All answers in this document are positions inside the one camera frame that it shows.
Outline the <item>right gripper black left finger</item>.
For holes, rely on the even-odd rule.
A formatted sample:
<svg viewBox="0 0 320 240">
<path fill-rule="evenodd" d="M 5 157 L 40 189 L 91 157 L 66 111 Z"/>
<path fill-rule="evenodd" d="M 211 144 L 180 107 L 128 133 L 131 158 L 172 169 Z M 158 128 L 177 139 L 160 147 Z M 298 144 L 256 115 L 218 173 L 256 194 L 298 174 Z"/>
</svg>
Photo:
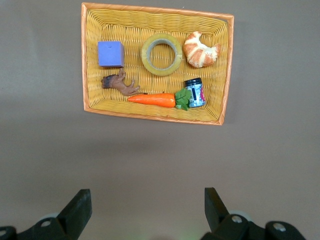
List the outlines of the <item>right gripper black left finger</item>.
<svg viewBox="0 0 320 240">
<path fill-rule="evenodd" d="M 29 229 L 17 233 L 13 226 L 2 226 L 2 240 L 77 240 L 92 216 L 89 189 L 81 189 L 55 217 L 39 220 Z"/>
</svg>

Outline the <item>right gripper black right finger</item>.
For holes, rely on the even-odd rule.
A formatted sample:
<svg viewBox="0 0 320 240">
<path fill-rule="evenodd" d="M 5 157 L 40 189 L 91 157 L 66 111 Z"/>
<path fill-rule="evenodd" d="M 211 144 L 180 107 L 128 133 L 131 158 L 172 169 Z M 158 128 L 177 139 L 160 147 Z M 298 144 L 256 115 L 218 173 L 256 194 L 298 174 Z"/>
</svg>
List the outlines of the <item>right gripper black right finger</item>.
<svg viewBox="0 0 320 240">
<path fill-rule="evenodd" d="M 269 221 L 260 227 L 241 214 L 231 214 L 213 187 L 204 190 L 204 211 L 210 232 L 203 240 L 304 240 L 293 225 Z"/>
</svg>

